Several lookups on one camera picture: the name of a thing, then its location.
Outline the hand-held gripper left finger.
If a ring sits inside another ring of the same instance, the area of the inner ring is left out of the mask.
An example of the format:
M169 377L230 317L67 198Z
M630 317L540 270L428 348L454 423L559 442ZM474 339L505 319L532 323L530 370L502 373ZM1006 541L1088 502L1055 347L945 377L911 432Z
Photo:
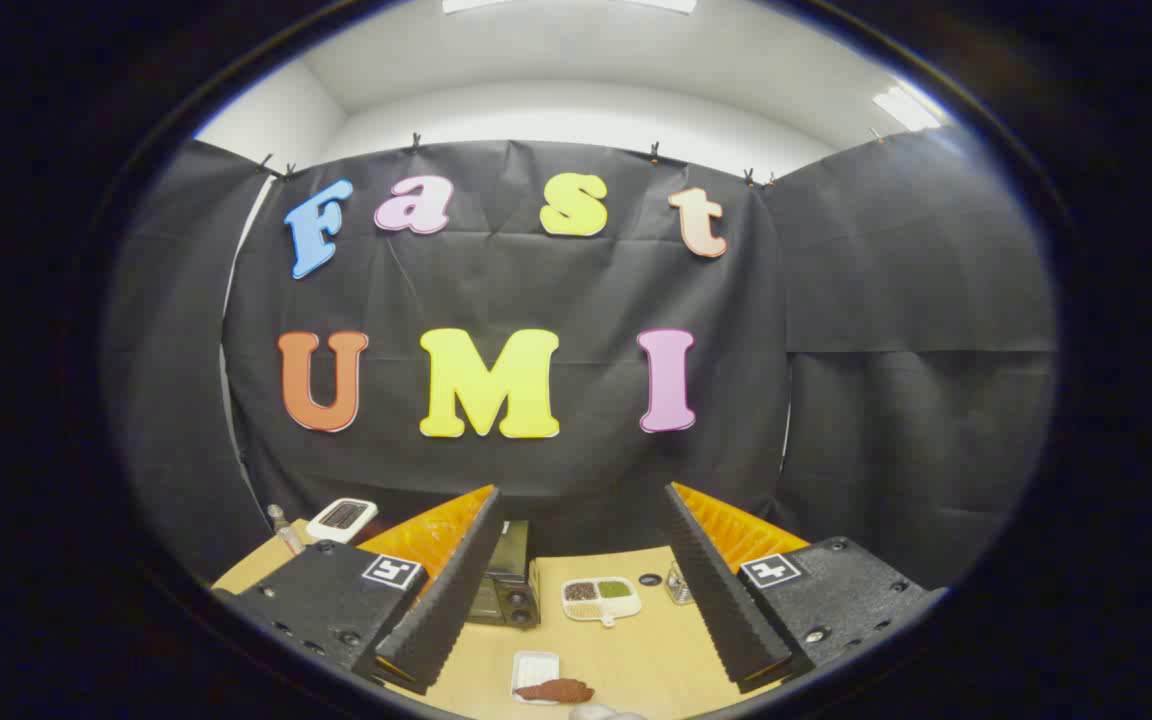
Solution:
M494 486L422 511L362 544L320 539L229 609L316 664L424 694L467 623L505 520Z

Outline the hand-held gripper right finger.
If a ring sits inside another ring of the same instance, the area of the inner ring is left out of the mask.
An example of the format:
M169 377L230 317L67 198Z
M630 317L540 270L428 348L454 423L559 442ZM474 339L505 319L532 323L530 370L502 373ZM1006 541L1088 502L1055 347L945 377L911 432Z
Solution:
M664 488L664 511L685 588L740 691L858 655L945 596L854 539L804 541L680 483Z

